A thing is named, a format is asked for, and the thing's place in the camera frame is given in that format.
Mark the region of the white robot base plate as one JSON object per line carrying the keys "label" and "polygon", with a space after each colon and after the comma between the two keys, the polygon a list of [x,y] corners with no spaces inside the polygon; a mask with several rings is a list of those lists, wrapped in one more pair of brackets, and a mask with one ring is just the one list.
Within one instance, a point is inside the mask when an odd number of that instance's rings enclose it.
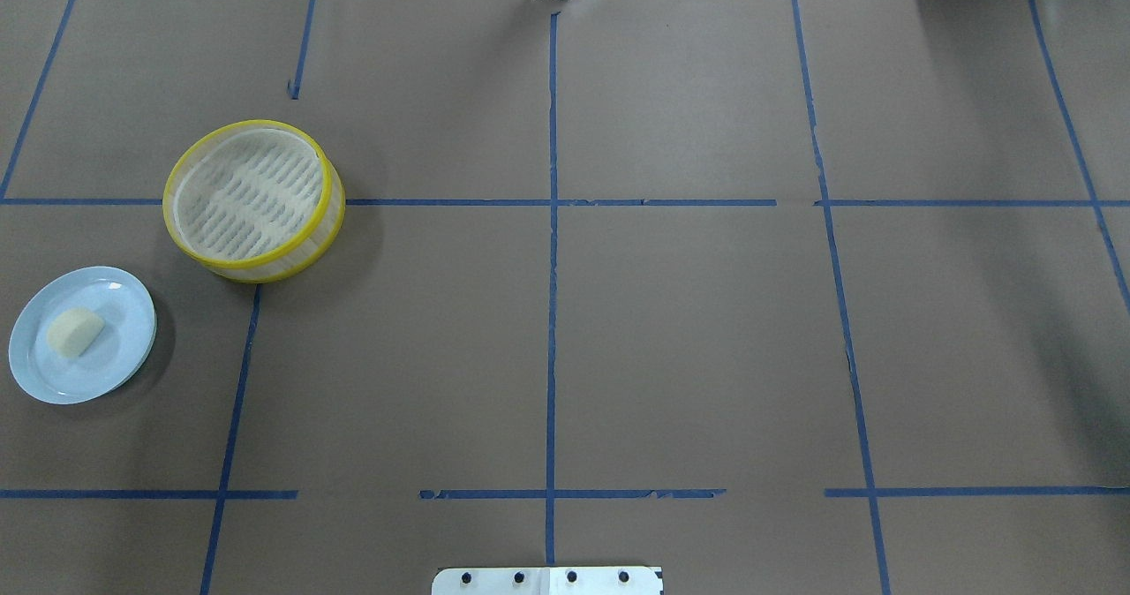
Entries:
{"label": "white robot base plate", "polygon": [[432,594],[663,594],[662,569],[646,566],[447,568]]}

